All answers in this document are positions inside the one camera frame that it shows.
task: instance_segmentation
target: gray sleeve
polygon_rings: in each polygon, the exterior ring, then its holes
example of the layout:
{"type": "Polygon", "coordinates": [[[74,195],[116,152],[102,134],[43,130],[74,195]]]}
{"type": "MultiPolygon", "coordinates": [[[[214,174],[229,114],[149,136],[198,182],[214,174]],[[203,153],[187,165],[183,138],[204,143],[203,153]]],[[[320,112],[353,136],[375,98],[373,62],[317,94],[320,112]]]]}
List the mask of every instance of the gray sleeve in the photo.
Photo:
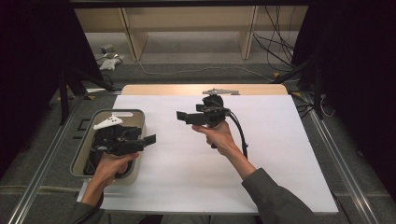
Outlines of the gray sleeve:
{"type": "Polygon", "coordinates": [[[66,223],[96,224],[99,223],[104,212],[104,209],[76,202],[66,223]]]}
{"type": "Polygon", "coordinates": [[[299,198],[280,187],[262,168],[242,185],[257,205],[263,223],[318,223],[314,213],[299,198]]]}

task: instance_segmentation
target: hand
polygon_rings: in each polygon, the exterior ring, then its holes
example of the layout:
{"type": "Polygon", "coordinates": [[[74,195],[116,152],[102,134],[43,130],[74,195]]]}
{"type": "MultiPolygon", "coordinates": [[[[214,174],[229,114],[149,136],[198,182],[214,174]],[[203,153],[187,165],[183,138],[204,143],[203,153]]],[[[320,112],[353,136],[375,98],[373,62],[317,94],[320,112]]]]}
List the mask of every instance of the hand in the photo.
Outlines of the hand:
{"type": "Polygon", "coordinates": [[[113,183],[115,174],[123,174],[128,168],[128,162],[139,156],[138,153],[127,154],[123,157],[117,157],[112,154],[103,153],[102,159],[96,167],[92,179],[99,179],[105,184],[105,187],[113,183]]]}
{"type": "Polygon", "coordinates": [[[225,120],[214,128],[192,125],[192,129],[198,133],[204,133],[206,135],[206,142],[209,145],[215,144],[219,153],[223,156],[229,157],[233,153],[241,153],[233,141],[230,126],[225,120]]]}
{"type": "Polygon", "coordinates": [[[218,147],[219,153],[227,157],[242,179],[246,179],[256,170],[233,141],[227,121],[222,121],[215,128],[192,125],[192,129],[198,133],[204,133],[206,142],[209,145],[215,144],[218,147]]]}
{"type": "Polygon", "coordinates": [[[113,183],[115,174],[124,173],[128,168],[128,162],[138,156],[138,153],[131,153],[123,157],[116,157],[111,154],[103,153],[81,202],[96,206],[105,187],[113,183]]]}

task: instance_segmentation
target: finger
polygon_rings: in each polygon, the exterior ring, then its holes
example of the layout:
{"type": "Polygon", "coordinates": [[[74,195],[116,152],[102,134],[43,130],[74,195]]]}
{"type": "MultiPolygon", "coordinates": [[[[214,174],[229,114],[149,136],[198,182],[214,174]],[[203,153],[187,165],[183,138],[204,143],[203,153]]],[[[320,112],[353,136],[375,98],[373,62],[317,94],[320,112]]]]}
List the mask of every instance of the finger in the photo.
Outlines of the finger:
{"type": "Polygon", "coordinates": [[[119,174],[125,173],[125,171],[128,169],[128,164],[124,164],[118,171],[119,174]]]}
{"type": "Polygon", "coordinates": [[[136,153],[127,154],[127,155],[126,155],[124,158],[122,158],[122,159],[123,159],[123,161],[128,162],[128,161],[132,161],[133,159],[136,159],[136,158],[138,158],[138,157],[139,157],[139,153],[136,152],[136,153]]]}
{"type": "Polygon", "coordinates": [[[209,131],[206,127],[200,125],[192,125],[191,127],[193,130],[195,130],[198,133],[207,134],[207,131],[209,131]]]}

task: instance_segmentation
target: gray floor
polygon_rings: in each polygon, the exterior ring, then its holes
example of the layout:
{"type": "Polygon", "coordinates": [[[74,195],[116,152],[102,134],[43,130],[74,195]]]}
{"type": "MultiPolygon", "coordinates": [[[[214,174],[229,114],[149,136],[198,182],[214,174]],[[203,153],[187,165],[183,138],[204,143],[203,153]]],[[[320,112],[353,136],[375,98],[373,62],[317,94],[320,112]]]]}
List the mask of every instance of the gray floor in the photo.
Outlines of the gray floor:
{"type": "MultiPolygon", "coordinates": [[[[296,33],[290,34],[290,43],[293,43],[295,36],[296,33]]],[[[141,64],[132,61],[123,34],[87,34],[87,37],[97,58],[102,56],[99,47],[109,43],[115,46],[118,54],[125,57],[122,64],[116,65],[115,71],[103,72],[111,77],[114,86],[117,87],[139,83],[268,83],[268,79],[273,79],[273,73],[276,72],[268,62],[274,63],[277,68],[287,69],[273,57],[267,61],[266,52],[256,42],[252,45],[250,58],[242,60],[236,33],[152,34],[148,39],[141,64]],[[190,70],[194,72],[169,75],[190,70]]],[[[275,45],[273,51],[286,59],[275,45]]],[[[87,88],[97,88],[89,82],[84,84],[87,88]]],[[[285,84],[289,91],[296,90],[295,81],[285,84]]],[[[31,147],[19,154],[0,181],[0,223],[8,221],[60,128],[61,105],[58,96],[55,92],[49,103],[51,109],[41,118],[41,124],[30,140],[31,147]]],[[[89,119],[99,109],[111,108],[116,97],[114,94],[96,95],[93,99],[83,100],[77,108],[63,143],[23,223],[59,223],[67,218],[82,185],[80,180],[69,174],[69,165],[78,149],[80,137],[84,134],[78,130],[80,122],[89,119]]],[[[296,100],[295,104],[300,105],[301,102],[296,100]]],[[[389,197],[367,161],[357,156],[357,146],[341,120],[335,113],[331,118],[324,117],[324,122],[373,207],[378,223],[395,223],[395,202],[389,197]]],[[[348,216],[351,223],[364,223],[311,116],[303,117],[302,123],[329,188],[346,209],[346,214],[340,209],[337,215],[319,215],[319,219],[322,223],[348,223],[348,216]]],[[[111,223],[138,223],[144,216],[145,214],[110,212],[104,216],[101,223],[109,223],[109,219],[111,223]]]]}

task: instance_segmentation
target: table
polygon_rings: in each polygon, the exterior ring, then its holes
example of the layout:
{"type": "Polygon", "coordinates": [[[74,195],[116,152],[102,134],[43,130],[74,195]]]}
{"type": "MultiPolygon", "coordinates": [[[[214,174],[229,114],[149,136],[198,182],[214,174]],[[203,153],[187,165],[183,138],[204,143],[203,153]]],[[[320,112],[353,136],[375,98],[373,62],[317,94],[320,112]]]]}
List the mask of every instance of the table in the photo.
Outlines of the table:
{"type": "MultiPolygon", "coordinates": [[[[195,104],[204,97],[202,91],[213,88],[233,88],[245,94],[222,98],[241,123],[249,144],[249,160],[263,167],[315,213],[336,213],[295,105],[282,85],[126,86],[114,108],[143,110],[147,135],[156,133],[157,143],[142,154],[132,185],[116,182],[106,188],[102,207],[144,214],[257,214],[231,164],[206,144],[202,134],[176,118],[177,110],[194,112],[195,104]]],[[[240,146],[235,125],[229,122],[235,143],[240,146]]]]}

